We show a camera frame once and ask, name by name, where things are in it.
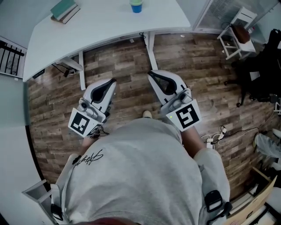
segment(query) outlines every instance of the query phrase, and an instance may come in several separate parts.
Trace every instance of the blue cup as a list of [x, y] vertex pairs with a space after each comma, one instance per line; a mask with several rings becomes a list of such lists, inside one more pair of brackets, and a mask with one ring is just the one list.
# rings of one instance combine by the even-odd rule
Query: blue cup
[[142, 4], [141, 5], [131, 5], [132, 10], [134, 13], [140, 13], [142, 9]]

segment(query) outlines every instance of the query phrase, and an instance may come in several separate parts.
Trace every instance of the desk leg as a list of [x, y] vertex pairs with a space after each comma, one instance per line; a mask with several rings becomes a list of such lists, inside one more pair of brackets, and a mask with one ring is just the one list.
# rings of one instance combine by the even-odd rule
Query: desk leg
[[152, 69], [157, 70], [157, 64], [156, 64], [156, 60], [155, 60], [155, 56], [153, 53], [153, 46], [154, 46], [154, 37], [155, 37], [155, 32], [154, 31], [148, 31], [144, 33], [145, 35], [145, 39], [144, 42], [146, 44], [146, 49], [148, 51], [148, 57], [151, 63], [151, 67]]
[[79, 52], [79, 64], [75, 62], [73, 59], [71, 59], [70, 57], [65, 57], [61, 59], [61, 62], [79, 71], [81, 90], [85, 90], [86, 85], [85, 85], [85, 74], [84, 74], [83, 51]]

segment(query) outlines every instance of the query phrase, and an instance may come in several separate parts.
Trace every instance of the green book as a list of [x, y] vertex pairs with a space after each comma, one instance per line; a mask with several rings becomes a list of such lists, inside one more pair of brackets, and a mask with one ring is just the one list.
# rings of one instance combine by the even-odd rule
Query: green book
[[71, 10], [73, 10], [76, 6], [77, 4], [74, 0], [61, 0], [51, 9], [51, 13], [57, 20], [60, 20]]

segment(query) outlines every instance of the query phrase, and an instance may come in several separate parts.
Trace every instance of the sneaker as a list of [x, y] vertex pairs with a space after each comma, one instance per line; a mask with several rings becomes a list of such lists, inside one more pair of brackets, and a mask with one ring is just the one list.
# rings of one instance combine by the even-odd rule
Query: sneaker
[[150, 111], [145, 110], [144, 113], [142, 114], [143, 118], [151, 118], [152, 119], [152, 114]]

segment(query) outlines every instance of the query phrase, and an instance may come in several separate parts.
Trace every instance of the black office chair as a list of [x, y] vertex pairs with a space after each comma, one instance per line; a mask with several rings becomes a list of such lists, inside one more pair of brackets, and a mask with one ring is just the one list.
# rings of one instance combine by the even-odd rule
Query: black office chair
[[[281, 50], [278, 45], [281, 41], [281, 31], [273, 29], [265, 48], [259, 55], [247, 58], [245, 61], [236, 61], [231, 65], [235, 68], [238, 76], [236, 80], [228, 80], [229, 83], [241, 85], [241, 102], [236, 106], [240, 107], [244, 103], [246, 93], [250, 93], [250, 99], [259, 102], [277, 102], [281, 97]], [[260, 77], [251, 80], [250, 72], [259, 72]]]

